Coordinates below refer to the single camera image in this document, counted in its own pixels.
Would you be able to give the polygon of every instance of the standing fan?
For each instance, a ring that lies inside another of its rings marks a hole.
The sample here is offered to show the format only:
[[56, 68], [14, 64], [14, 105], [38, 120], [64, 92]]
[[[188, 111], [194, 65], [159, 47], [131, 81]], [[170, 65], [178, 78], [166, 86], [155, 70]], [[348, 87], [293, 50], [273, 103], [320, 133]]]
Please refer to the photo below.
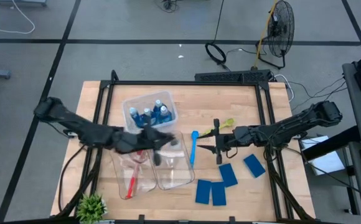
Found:
[[290, 50], [294, 39], [294, 13], [288, 2], [280, 0], [276, 3], [268, 23], [267, 33], [268, 36], [263, 38], [262, 42], [269, 45], [270, 52], [274, 56], [283, 58], [283, 66], [280, 67], [263, 60], [261, 55], [259, 55], [259, 59], [277, 69], [284, 68], [286, 66], [284, 56]]

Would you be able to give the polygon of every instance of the water bottle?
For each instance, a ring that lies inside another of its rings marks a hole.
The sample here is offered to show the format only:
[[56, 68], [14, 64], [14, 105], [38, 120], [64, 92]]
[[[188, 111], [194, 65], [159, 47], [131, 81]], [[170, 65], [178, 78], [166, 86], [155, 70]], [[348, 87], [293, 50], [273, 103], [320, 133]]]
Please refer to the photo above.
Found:
[[160, 109], [159, 121], [160, 123], [172, 121], [172, 113], [169, 112], [166, 106], [162, 106]]
[[156, 117], [160, 115], [160, 109], [162, 106], [166, 106], [164, 103], [161, 102], [161, 100], [156, 100], [156, 104], [153, 108], [153, 113], [156, 114]]
[[131, 115], [131, 118], [133, 119], [133, 121], [135, 121], [135, 124], [137, 125], [137, 127], [143, 128], [143, 121], [138, 113], [138, 110], [136, 108], [130, 108], [129, 114]]
[[151, 126], [156, 124], [156, 115], [154, 113], [151, 112], [151, 110], [149, 108], [145, 108], [144, 109], [144, 114], [141, 116], [143, 124], [146, 124], [146, 117], [150, 117], [150, 124]]

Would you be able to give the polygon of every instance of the green plant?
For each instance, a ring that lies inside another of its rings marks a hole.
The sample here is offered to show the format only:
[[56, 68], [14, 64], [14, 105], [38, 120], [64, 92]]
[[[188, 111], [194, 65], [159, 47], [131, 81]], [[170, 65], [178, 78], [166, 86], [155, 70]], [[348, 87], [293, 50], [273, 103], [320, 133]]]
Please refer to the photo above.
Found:
[[77, 218], [83, 224], [94, 224], [102, 220], [102, 215], [105, 213], [106, 206], [103, 204], [101, 196], [98, 195], [83, 195], [77, 210]]

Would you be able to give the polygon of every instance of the blue rectangular block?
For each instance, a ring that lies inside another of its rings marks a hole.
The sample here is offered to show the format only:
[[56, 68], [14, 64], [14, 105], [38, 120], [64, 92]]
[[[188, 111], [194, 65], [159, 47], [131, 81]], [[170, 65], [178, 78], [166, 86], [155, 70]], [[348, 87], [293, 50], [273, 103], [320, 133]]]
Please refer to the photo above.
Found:
[[238, 183], [232, 165], [225, 164], [219, 166], [219, 171], [220, 174], [222, 175], [222, 179], [223, 179], [223, 183], [225, 184], [225, 187], [230, 187]]
[[210, 191], [211, 191], [211, 181], [199, 180], [197, 182], [197, 193], [195, 195], [196, 203], [209, 204], [210, 202]]
[[248, 168], [253, 173], [254, 177], [257, 178], [260, 175], [265, 173], [265, 169], [259, 162], [259, 160], [255, 157], [254, 154], [248, 156], [244, 159], [245, 164], [248, 166]]
[[212, 204], [214, 206], [226, 205], [225, 184], [223, 182], [212, 183]]

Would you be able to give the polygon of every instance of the concrete floor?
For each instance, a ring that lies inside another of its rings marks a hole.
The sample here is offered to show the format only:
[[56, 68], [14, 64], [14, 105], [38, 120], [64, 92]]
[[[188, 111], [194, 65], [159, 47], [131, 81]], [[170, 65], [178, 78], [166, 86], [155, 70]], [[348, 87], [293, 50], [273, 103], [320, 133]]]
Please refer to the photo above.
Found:
[[[0, 206], [22, 150], [32, 110], [38, 103], [76, 0], [49, 0], [48, 7], [20, 4], [34, 21], [29, 35], [0, 32], [0, 39], [55, 39], [56, 44], [0, 43], [0, 69], [12, 71], [10, 80], [0, 80]], [[218, 40], [257, 40], [265, 24], [271, 0], [225, 1]], [[312, 46], [307, 41], [347, 41], [359, 38], [341, 0], [289, 0], [296, 18], [294, 40], [302, 41], [286, 56], [281, 71], [263, 63], [289, 81], [302, 83], [315, 93], [341, 77], [343, 63], [361, 58], [361, 46]], [[361, 0], [348, 0], [361, 29]], [[70, 39], [107, 40], [207, 40], [213, 39], [221, 0], [179, 1], [179, 10], [168, 14], [153, 1], [81, 0]], [[0, 6], [0, 28], [29, 30], [30, 25], [10, 4]], [[224, 51], [253, 45], [220, 45]], [[278, 62], [277, 58], [266, 56]], [[255, 56], [233, 52], [228, 56], [231, 70], [249, 70]], [[203, 44], [67, 44], [49, 95], [75, 110], [85, 80], [108, 79], [115, 69], [121, 80], [193, 80], [195, 73], [220, 72], [205, 53]], [[292, 85], [296, 96], [291, 107], [307, 95]], [[331, 128], [314, 128], [309, 134], [333, 136], [355, 124], [346, 91], [330, 100], [344, 114]], [[294, 112], [309, 106], [306, 103]], [[39, 124], [5, 221], [48, 217], [56, 191], [67, 140], [45, 124]], [[346, 188], [332, 186], [326, 178], [314, 177], [306, 169], [318, 218], [328, 222], [361, 223], [361, 216], [343, 213], [348, 208]]]

